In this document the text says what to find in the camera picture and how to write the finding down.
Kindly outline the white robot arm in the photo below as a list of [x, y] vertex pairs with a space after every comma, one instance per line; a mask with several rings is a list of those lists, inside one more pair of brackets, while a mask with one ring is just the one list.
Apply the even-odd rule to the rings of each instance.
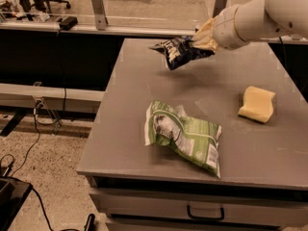
[[308, 0], [251, 0], [206, 21], [192, 37], [192, 47], [233, 50], [292, 34], [308, 37]]

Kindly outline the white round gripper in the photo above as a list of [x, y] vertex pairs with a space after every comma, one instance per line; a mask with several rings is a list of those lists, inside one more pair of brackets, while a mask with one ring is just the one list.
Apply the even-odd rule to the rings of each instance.
[[196, 28], [192, 46], [202, 50], [218, 51], [219, 47], [235, 50], [248, 45], [236, 30], [236, 13], [239, 5], [223, 9], [216, 17]]

